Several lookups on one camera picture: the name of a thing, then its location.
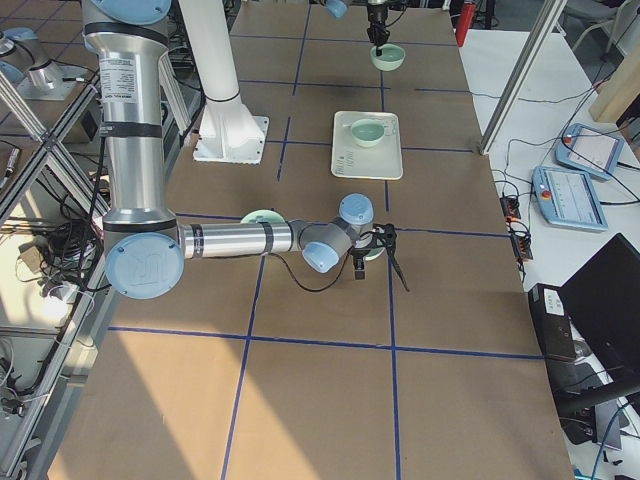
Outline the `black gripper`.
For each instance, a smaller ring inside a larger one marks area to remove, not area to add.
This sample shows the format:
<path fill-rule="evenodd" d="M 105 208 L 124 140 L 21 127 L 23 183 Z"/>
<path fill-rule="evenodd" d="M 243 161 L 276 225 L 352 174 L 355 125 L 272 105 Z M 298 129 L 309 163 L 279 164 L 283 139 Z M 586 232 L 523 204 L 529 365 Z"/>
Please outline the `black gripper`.
<path fill-rule="evenodd" d="M 364 280 L 366 278 L 366 261 L 364 260 L 364 256 L 371 249 L 378 247 L 381 247 L 378 240 L 374 238 L 367 238 L 351 249 L 350 254 L 353 257 L 355 280 Z"/>
<path fill-rule="evenodd" d="M 386 27 L 388 6 L 386 3 L 367 4 L 367 18 L 369 27 L 367 35 L 371 43 L 386 43 L 390 32 Z M 376 56 L 382 55 L 382 46 L 376 46 Z"/>

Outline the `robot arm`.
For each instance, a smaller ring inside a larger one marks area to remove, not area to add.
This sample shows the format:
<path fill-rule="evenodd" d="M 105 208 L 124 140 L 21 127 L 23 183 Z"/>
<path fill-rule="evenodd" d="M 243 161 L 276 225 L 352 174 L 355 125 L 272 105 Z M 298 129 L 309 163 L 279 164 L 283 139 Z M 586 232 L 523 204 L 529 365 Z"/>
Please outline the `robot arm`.
<path fill-rule="evenodd" d="M 168 51 L 167 1 L 86 1 L 86 44 L 99 59 L 111 206 L 103 219 L 105 273 L 133 299 L 170 291 L 191 258 L 282 255 L 298 251 L 325 273 L 341 258 L 361 264 L 381 246 L 371 201 L 351 194 L 324 225 L 305 221 L 182 225 L 165 198 L 160 65 Z M 180 5 L 205 95 L 199 159 L 256 164 L 268 121 L 243 104 L 223 6 Z"/>
<path fill-rule="evenodd" d="M 347 0 L 326 0 L 320 1 L 326 11 L 334 18 L 342 18 L 348 11 L 352 1 Z M 382 47 L 387 43 L 390 32 L 386 22 L 388 19 L 389 2 L 385 0 L 368 0 L 366 2 L 367 35 L 369 41 L 374 45 L 376 57 L 382 55 Z"/>

